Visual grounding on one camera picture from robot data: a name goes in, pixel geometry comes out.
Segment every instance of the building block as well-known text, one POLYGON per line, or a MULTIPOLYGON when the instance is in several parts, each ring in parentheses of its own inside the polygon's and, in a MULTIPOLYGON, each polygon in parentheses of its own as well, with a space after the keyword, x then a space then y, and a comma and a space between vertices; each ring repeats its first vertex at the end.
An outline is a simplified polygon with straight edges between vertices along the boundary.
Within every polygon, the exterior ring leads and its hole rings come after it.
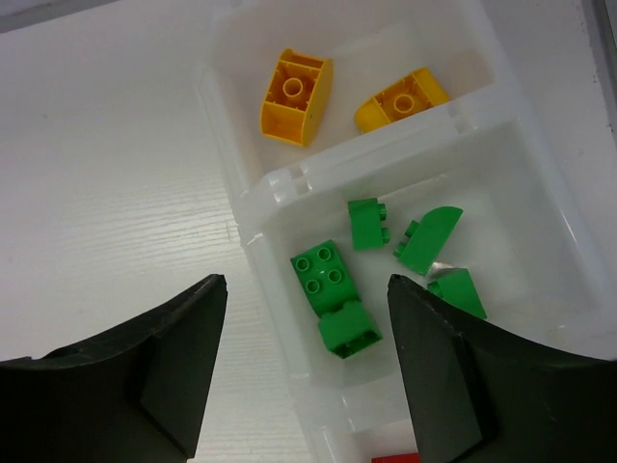
POLYGON ((345 301, 360 300, 332 240, 292 258, 291 264, 317 316, 341 309, 345 301))
POLYGON ((319 333, 326 348, 341 359, 382 339, 375 319, 358 300, 345 302, 337 312, 325 313, 319 320, 319 333))
POLYGON ((332 60, 284 50, 261 104, 261 133, 302 147, 310 145, 326 111, 333 77, 332 60))
POLYGON ((376 198, 347 203, 354 249, 381 248, 389 243, 389 230, 382 228, 388 212, 376 198))
POLYGON ((354 122, 362 133, 447 103, 449 97, 429 68, 420 68, 394 82, 363 104, 354 122))
POLYGON ((420 455, 417 453, 405 453, 404 455, 381 456, 373 458, 371 463, 420 463, 420 455))
POLYGON ((409 240, 401 241, 394 255, 410 270, 426 275, 462 214, 463 209, 445 205, 428 212, 419 223, 412 221, 405 231, 409 240))
POLYGON ((486 312, 475 289, 471 274, 467 268, 453 270, 428 284, 428 290, 442 298, 448 304, 477 316, 487 319, 486 312))

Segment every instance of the green toy brick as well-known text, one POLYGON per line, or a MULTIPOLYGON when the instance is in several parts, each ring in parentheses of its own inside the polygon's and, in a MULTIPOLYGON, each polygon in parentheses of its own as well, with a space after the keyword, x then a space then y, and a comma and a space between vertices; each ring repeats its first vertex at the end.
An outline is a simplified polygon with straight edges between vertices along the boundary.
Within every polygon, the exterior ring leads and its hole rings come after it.
POLYGON ((332 240, 291 259, 305 295, 317 316, 337 311, 345 301, 360 299, 332 240))
POLYGON ((428 212, 419 223, 412 221, 405 232, 409 240, 401 241, 394 255, 410 270, 426 275, 461 215, 463 209, 445 205, 428 212))
POLYGON ((377 198, 356 200, 347 203, 347 210, 356 251, 381 248, 389 243, 389 230, 382 228, 382 221, 388 215, 385 204, 379 203, 377 198))
POLYGON ((343 308, 319 320, 319 333, 326 348, 341 359, 354 355, 382 339, 373 316, 360 301, 347 301, 343 308))
POLYGON ((457 309, 483 320, 487 319, 486 311, 467 268, 454 270, 429 283, 428 290, 457 309))

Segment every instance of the white wooden surface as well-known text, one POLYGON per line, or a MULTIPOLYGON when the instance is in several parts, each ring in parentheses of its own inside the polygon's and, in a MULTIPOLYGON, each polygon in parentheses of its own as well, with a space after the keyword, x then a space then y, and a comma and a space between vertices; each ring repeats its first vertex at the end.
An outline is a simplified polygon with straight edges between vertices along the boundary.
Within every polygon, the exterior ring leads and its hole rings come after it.
MULTIPOLYGON (((584 213, 614 230, 615 148, 579 2, 485 3, 584 213)), ((191 86, 210 4, 122 0, 0 36, 0 359, 224 273, 196 461, 309 461, 191 86)), ((615 265, 614 240, 597 236, 615 265)))

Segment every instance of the white plastic bin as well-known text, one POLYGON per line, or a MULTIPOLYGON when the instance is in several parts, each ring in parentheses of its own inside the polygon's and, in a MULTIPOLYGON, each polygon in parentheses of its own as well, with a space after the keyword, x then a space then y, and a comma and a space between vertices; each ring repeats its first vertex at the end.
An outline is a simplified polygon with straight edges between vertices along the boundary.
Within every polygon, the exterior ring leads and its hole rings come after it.
POLYGON ((490 322, 597 354, 584 333, 558 327, 584 318, 595 320, 593 332, 609 319, 603 307, 614 290, 477 0, 257 1, 222 16, 211 44, 199 93, 319 461, 416 448, 386 295, 392 273, 426 283, 392 251, 409 222, 433 207, 464 210, 435 268, 469 268, 490 322), (259 132, 260 104, 287 47, 335 62, 329 106, 308 149, 259 132), (356 109, 424 66, 452 101, 361 136, 356 109), (354 252, 346 202, 370 197, 388 207, 392 242, 354 252), (289 263, 327 239, 384 334, 344 361, 323 346, 289 263))

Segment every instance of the yellow toy brick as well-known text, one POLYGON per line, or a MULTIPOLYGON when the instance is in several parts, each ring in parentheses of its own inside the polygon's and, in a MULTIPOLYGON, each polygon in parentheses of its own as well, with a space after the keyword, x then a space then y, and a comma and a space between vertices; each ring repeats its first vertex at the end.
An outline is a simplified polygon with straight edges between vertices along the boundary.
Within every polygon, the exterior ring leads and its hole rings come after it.
POLYGON ((261 133, 310 145, 326 111, 333 76, 332 60, 284 50, 261 105, 261 133))
POLYGON ((420 68, 363 104, 354 116, 362 133, 444 104, 449 98, 429 68, 420 68))

